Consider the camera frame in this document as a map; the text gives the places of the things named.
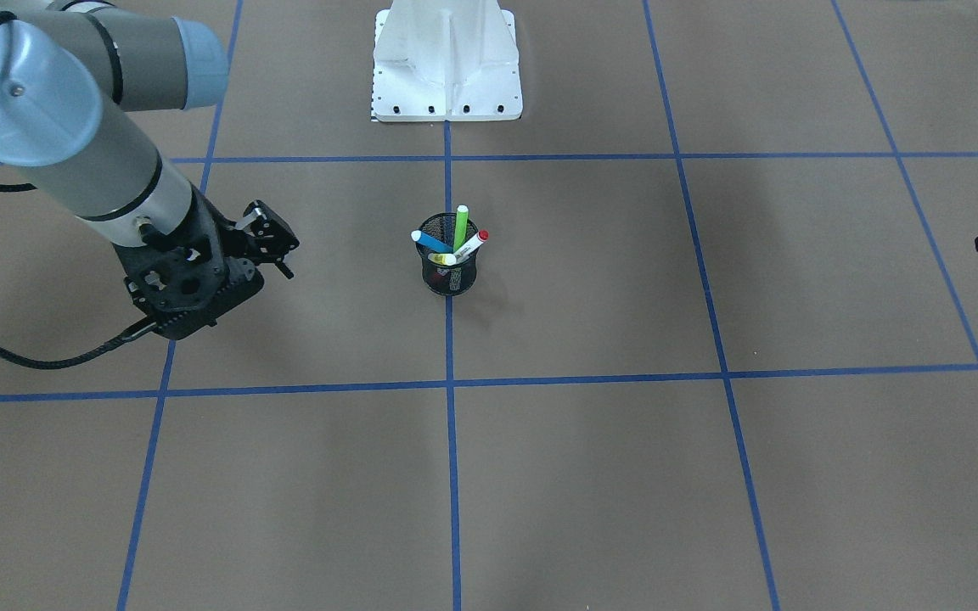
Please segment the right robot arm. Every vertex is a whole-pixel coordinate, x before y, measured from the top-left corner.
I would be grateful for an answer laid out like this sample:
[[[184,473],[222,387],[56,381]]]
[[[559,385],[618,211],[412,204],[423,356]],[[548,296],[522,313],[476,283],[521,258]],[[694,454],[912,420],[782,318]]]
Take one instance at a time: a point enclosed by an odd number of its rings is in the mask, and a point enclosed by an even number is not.
[[[0,163],[109,241],[136,333],[185,338],[294,273],[299,247],[264,202],[230,220],[132,120],[200,109],[228,89],[228,51],[205,24],[105,1],[0,3]]]

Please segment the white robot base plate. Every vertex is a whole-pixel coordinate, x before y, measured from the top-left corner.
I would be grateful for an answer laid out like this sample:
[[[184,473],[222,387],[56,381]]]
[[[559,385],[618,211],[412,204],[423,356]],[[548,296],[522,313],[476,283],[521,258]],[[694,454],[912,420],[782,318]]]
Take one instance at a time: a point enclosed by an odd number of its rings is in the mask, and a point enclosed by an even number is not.
[[[376,13],[374,34],[373,120],[523,115],[516,19],[497,1],[395,1]]]

